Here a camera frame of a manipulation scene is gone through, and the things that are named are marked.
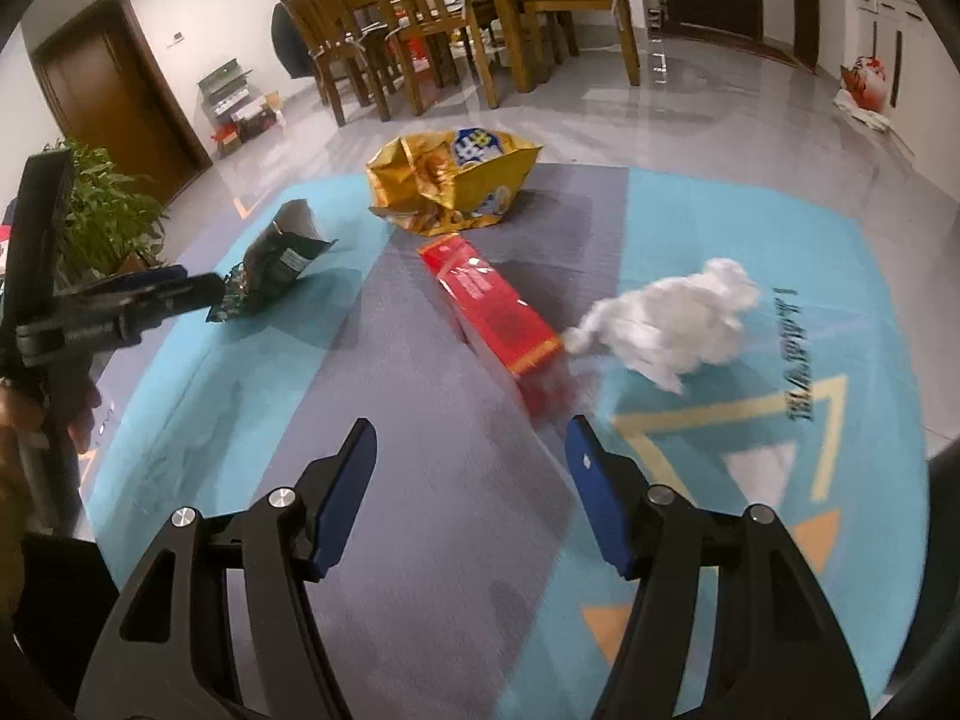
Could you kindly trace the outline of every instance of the yellow snack bag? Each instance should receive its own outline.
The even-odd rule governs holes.
[[[496,224],[541,148],[481,127],[401,135],[367,162],[370,210],[424,236]]]

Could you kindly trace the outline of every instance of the crumpled dark green wrapper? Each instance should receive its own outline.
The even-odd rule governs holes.
[[[288,200],[256,240],[243,262],[224,276],[224,299],[210,309],[207,322],[251,317],[286,295],[310,263],[335,244],[325,241],[306,200]]]

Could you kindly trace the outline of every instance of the orange triangle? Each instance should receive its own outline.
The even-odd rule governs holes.
[[[824,570],[840,532],[840,509],[817,514],[791,529],[793,541],[816,573]]]
[[[622,607],[581,607],[584,622],[593,635],[600,652],[613,665],[616,651],[620,649],[623,632],[627,630],[627,620],[630,619],[630,604]]]

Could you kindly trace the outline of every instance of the red box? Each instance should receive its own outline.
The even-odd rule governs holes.
[[[419,250],[454,307],[464,340],[535,421],[563,415],[571,401],[560,336],[473,245],[454,233]]]

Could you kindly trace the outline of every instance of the blue logo on yellow bag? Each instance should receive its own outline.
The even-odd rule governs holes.
[[[493,132],[480,127],[469,127],[457,130],[457,137],[450,143],[450,153],[457,167],[464,167],[503,156],[503,146],[500,138]]]

